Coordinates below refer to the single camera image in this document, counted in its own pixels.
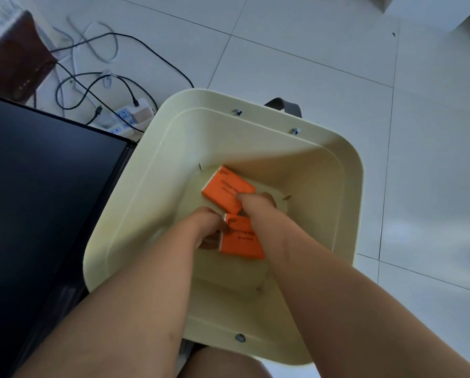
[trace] orange packaging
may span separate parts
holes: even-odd
[[[221,234],[220,252],[250,259],[263,260],[265,258],[260,241],[251,228],[251,219],[244,216],[225,214],[224,220],[232,231],[229,234]]]
[[[202,195],[216,203],[229,214],[237,214],[242,210],[235,195],[239,192],[254,193],[256,189],[238,176],[235,172],[221,166],[202,189]]]

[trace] left arm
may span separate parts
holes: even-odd
[[[184,330],[193,250],[221,216],[207,208],[175,224],[95,289],[14,378],[172,377]]]

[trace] power strip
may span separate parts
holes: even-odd
[[[149,107],[144,98],[139,98],[137,101],[139,106],[129,104],[116,110],[116,113],[133,127],[145,131],[153,120],[156,110]],[[93,121],[92,126],[132,140],[138,140],[143,135],[106,109],[102,110],[101,114]]]

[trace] storage bin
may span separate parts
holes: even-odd
[[[194,89],[162,105],[114,188],[86,248],[88,289],[195,208],[221,212],[200,193],[220,165],[270,192],[309,235],[352,263],[363,183],[352,145],[295,116]],[[266,260],[195,250],[184,338],[286,364],[311,362]]]

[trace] floor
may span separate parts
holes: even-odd
[[[35,0],[56,27],[102,21],[139,37],[197,88],[282,97],[348,139],[364,165],[355,266],[470,361],[470,18],[450,34],[383,15],[381,0]],[[103,33],[94,27],[89,36]],[[110,56],[110,38],[94,44]],[[135,42],[78,71],[139,80],[158,104],[187,82]],[[52,77],[38,107],[53,104]],[[125,89],[97,89],[121,106]],[[79,99],[66,95],[66,103]],[[67,117],[84,122],[84,103]],[[275,378],[313,365],[265,362]]]

